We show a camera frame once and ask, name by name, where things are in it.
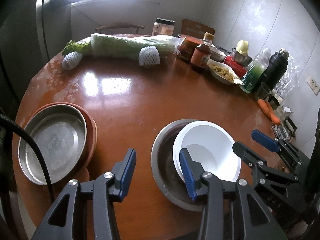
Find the white bowl red pattern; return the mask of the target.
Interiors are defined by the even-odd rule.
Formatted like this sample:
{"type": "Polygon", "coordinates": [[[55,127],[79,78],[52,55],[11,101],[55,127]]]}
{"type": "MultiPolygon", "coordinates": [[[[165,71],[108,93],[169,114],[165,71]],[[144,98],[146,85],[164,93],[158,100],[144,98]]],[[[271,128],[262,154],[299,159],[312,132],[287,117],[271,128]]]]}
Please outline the white bowl red pattern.
{"type": "Polygon", "coordinates": [[[172,147],[175,169],[184,179],[180,165],[180,150],[186,148],[193,161],[219,179],[235,182],[241,171],[241,159],[233,152],[234,139],[219,125],[208,121],[193,121],[178,133],[172,147]]]}

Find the steel mixing bowl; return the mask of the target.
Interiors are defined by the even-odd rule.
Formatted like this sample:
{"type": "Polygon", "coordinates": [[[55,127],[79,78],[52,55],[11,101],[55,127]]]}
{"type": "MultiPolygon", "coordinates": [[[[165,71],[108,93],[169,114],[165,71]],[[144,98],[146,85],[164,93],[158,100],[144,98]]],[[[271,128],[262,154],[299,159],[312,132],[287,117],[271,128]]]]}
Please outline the steel mixing bowl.
{"type": "Polygon", "coordinates": [[[194,119],[173,121],[157,134],[151,150],[151,169],[158,188],[172,204],[188,211],[201,212],[203,202],[193,202],[188,196],[185,183],[175,169],[172,155],[178,133],[184,126],[194,121],[194,119]]]}

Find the red-brown plastic plate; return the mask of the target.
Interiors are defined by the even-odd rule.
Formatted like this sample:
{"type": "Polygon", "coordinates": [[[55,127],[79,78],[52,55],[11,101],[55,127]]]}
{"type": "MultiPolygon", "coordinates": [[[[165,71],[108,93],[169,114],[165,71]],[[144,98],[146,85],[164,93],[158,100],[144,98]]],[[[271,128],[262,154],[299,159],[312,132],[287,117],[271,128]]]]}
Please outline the red-brown plastic plate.
{"type": "Polygon", "coordinates": [[[38,113],[40,110],[49,107],[51,105],[57,105],[57,104],[67,104],[70,106],[75,107],[76,109],[78,109],[80,111],[80,113],[83,114],[85,122],[86,122],[86,127],[87,127],[87,136],[86,136],[86,144],[85,144],[85,151],[80,159],[80,161],[78,162],[76,168],[71,172],[71,174],[69,174],[68,176],[66,176],[65,178],[63,178],[61,181],[66,181],[67,179],[71,179],[73,176],[75,176],[78,172],[80,172],[80,170],[84,167],[87,167],[89,162],[91,161],[93,154],[95,152],[95,148],[97,145],[97,139],[98,139],[98,130],[97,130],[97,125],[95,123],[95,121],[93,120],[93,118],[89,115],[89,113],[84,110],[82,107],[73,104],[73,103],[68,103],[68,102],[54,102],[54,103],[50,103],[47,104],[41,108],[39,108],[33,115],[32,117],[38,113]]]}

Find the round metal pan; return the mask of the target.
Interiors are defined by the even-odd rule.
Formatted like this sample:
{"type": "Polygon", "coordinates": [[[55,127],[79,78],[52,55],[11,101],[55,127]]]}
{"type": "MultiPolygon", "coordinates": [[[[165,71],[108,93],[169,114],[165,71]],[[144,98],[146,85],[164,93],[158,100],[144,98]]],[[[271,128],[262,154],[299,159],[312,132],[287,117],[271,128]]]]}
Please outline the round metal pan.
{"type": "Polygon", "coordinates": [[[39,147],[53,184],[71,174],[85,151],[86,122],[73,106],[57,104],[40,110],[25,131],[39,147]]]}

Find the orange carrot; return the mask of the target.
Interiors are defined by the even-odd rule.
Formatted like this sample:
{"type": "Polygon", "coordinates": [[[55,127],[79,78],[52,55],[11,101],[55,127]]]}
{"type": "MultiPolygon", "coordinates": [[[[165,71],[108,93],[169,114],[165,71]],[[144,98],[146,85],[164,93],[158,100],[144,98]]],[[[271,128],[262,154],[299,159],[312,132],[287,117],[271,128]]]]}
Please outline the orange carrot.
{"type": "Polygon", "coordinates": [[[270,118],[270,120],[275,124],[275,125],[280,125],[281,124],[281,120],[276,116],[276,114],[274,113],[274,110],[272,109],[271,105],[269,102],[265,102],[266,106],[267,106],[267,110],[268,110],[268,117],[270,118]]]}
{"type": "Polygon", "coordinates": [[[271,113],[270,110],[267,106],[267,103],[263,100],[263,99],[258,99],[257,100],[257,104],[260,107],[260,109],[263,111],[263,113],[270,118],[271,117],[271,113]]]}

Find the black thermos flask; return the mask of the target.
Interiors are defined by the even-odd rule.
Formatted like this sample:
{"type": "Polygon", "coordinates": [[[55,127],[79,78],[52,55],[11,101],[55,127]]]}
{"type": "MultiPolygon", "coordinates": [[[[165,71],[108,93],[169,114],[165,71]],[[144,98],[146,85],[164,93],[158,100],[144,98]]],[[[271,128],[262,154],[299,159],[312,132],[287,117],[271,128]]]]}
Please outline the black thermos flask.
{"type": "Polygon", "coordinates": [[[255,93],[259,89],[261,83],[265,83],[270,90],[273,90],[287,70],[288,58],[289,52],[284,48],[275,52],[270,57],[268,67],[255,84],[253,92],[255,93]]]}

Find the white dish with food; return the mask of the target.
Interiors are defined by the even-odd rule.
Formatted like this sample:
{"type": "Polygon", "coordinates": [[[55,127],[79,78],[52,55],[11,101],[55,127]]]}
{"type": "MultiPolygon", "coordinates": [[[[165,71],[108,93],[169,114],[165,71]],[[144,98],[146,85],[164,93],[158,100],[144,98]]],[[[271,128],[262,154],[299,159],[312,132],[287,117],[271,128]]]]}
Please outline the white dish with food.
{"type": "Polygon", "coordinates": [[[224,63],[209,59],[207,66],[212,76],[226,85],[243,85],[242,80],[235,74],[232,68],[224,63]]]}

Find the small steel bowl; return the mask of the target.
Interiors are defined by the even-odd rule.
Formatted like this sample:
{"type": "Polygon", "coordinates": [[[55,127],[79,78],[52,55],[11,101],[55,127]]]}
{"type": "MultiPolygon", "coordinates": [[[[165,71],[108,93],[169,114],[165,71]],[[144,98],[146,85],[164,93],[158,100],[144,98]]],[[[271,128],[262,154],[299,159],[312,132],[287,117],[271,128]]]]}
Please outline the small steel bowl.
{"type": "Polygon", "coordinates": [[[236,48],[232,48],[231,57],[233,61],[243,67],[247,67],[252,62],[252,58],[250,56],[242,55],[236,50],[236,48]]]}

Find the yellow cup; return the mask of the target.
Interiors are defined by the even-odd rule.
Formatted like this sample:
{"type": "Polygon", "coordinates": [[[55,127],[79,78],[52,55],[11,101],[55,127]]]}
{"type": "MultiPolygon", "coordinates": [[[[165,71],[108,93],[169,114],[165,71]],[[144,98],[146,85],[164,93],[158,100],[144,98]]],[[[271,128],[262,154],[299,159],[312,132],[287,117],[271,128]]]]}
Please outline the yellow cup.
{"type": "Polygon", "coordinates": [[[247,56],[249,51],[248,41],[239,40],[236,45],[236,51],[241,55],[247,56]]]}

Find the brown sauce bottle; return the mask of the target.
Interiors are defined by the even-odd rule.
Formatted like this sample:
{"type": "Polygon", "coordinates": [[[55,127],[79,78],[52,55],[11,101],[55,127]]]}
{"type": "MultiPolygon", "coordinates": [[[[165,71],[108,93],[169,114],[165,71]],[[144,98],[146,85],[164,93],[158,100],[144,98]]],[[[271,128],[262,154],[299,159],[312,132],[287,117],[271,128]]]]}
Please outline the brown sauce bottle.
{"type": "Polygon", "coordinates": [[[211,56],[211,46],[214,40],[214,35],[211,33],[204,33],[202,43],[197,45],[190,60],[190,67],[197,73],[202,73],[207,62],[211,56]]]}

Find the left foam-netted fruit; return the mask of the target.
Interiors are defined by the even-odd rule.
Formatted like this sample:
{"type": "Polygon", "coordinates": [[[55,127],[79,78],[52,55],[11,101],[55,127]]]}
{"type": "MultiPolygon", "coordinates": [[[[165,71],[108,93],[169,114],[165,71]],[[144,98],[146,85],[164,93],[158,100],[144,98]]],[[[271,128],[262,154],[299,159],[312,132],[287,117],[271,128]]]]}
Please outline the left foam-netted fruit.
{"type": "Polygon", "coordinates": [[[62,61],[62,67],[66,70],[74,69],[81,61],[82,54],[77,51],[67,54],[62,61]]]}

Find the green leafy lettuce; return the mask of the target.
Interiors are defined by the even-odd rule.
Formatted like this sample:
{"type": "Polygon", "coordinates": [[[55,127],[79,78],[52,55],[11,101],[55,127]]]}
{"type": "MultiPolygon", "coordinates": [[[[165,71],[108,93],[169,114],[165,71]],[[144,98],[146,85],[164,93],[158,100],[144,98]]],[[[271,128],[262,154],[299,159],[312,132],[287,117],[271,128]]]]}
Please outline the green leafy lettuce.
{"type": "Polygon", "coordinates": [[[82,56],[92,56],[91,38],[87,37],[80,41],[68,41],[62,50],[62,55],[66,56],[72,52],[78,52],[82,56]]]}

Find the wrapped napa cabbage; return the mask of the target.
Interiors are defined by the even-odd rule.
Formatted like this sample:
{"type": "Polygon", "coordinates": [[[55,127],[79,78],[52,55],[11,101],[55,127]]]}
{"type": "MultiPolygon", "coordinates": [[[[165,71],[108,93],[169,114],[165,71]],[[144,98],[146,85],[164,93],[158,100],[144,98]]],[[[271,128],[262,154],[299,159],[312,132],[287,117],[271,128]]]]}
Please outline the wrapped napa cabbage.
{"type": "Polygon", "coordinates": [[[156,36],[113,36],[92,34],[91,47],[95,57],[113,57],[137,60],[141,49],[154,46],[161,58],[176,53],[183,38],[170,35],[156,36]]]}

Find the clear jar black lid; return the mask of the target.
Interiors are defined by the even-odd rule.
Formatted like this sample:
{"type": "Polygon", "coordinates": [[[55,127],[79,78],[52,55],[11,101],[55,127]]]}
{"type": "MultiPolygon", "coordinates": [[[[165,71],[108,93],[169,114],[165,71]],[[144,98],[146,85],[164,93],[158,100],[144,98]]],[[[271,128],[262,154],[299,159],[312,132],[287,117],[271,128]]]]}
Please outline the clear jar black lid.
{"type": "Polygon", "coordinates": [[[172,36],[175,29],[175,21],[164,18],[156,18],[153,24],[152,36],[169,35],[172,36]]]}

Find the dark refrigerator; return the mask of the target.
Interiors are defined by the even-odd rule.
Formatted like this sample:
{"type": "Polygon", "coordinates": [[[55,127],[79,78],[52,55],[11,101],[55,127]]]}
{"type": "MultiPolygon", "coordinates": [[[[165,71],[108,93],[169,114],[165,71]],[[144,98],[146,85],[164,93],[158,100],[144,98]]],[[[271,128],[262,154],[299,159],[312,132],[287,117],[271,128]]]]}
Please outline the dark refrigerator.
{"type": "Polygon", "coordinates": [[[8,0],[1,10],[1,57],[16,89],[72,37],[69,0],[8,0]]]}

